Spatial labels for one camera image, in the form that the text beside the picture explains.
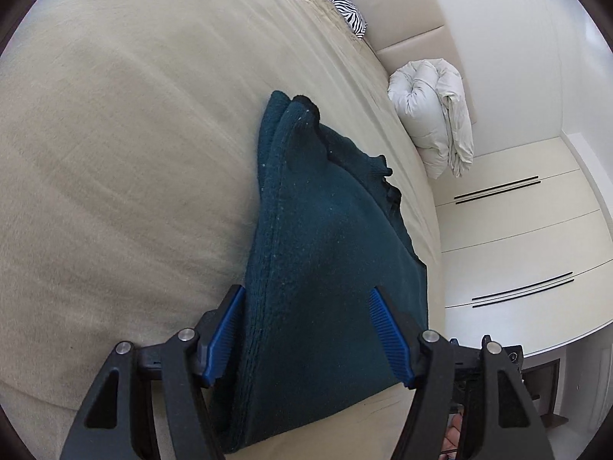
beige headboard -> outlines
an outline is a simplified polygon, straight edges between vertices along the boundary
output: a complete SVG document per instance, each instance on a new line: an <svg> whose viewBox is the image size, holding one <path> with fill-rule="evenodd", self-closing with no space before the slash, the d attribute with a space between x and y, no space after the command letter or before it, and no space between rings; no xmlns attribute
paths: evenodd
<svg viewBox="0 0 613 460"><path fill-rule="evenodd" d="M476 120L462 61L437 0L352 0L369 23L366 40L392 74L410 61L445 59L464 79L471 120Z"/></svg>

white duvet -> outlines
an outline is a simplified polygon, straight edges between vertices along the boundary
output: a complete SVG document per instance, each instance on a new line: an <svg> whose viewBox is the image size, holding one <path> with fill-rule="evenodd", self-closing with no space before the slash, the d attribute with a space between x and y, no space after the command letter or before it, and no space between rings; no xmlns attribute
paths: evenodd
<svg viewBox="0 0 613 460"><path fill-rule="evenodd" d="M409 62L389 80L388 96L429 178L455 176L473 162L473 131L462 77L443 59Z"/></svg>

folded towel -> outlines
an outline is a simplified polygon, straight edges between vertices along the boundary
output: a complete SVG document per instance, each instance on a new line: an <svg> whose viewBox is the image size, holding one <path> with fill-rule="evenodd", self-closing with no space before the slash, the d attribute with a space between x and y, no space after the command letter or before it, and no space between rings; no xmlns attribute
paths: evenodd
<svg viewBox="0 0 613 460"><path fill-rule="evenodd" d="M383 156L368 157L320 124L308 98L272 94L260 128L244 343L211 404L226 451L397 382L370 322L369 293L384 285L426 328L427 276L400 191L385 181L391 174Z"/></svg>

beige bed sheet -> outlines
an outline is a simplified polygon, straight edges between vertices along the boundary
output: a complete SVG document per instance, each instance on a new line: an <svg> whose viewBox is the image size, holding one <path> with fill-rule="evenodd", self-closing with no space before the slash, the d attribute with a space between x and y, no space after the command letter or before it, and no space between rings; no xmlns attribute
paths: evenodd
<svg viewBox="0 0 613 460"><path fill-rule="evenodd" d="M424 169L327 0L39 0L0 58L0 403L39 460L116 342L163 342L241 282L273 89L385 154L442 330ZM395 386L233 458L382 460L410 400Z"/></svg>

drawer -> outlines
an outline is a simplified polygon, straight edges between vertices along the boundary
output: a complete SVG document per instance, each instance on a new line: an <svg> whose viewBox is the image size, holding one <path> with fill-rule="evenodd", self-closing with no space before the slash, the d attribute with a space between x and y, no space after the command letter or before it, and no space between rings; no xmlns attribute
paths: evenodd
<svg viewBox="0 0 613 460"><path fill-rule="evenodd" d="M505 189L517 181L545 179L577 169L579 165L562 139L552 138L480 156L462 178L445 171L430 184L438 206L465 194L476 196L483 191Z"/></svg>
<svg viewBox="0 0 613 460"><path fill-rule="evenodd" d="M581 170L483 199L436 207L443 252L512 237L599 209Z"/></svg>
<svg viewBox="0 0 613 460"><path fill-rule="evenodd" d="M613 261L527 296L447 308L446 336L479 348L489 334L503 346L521 344L527 356L559 347L613 320L611 278Z"/></svg>
<svg viewBox="0 0 613 460"><path fill-rule="evenodd" d="M505 291L528 291L613 259L613 241L598 210L529 233L443 253L445 306Z"/></svg>

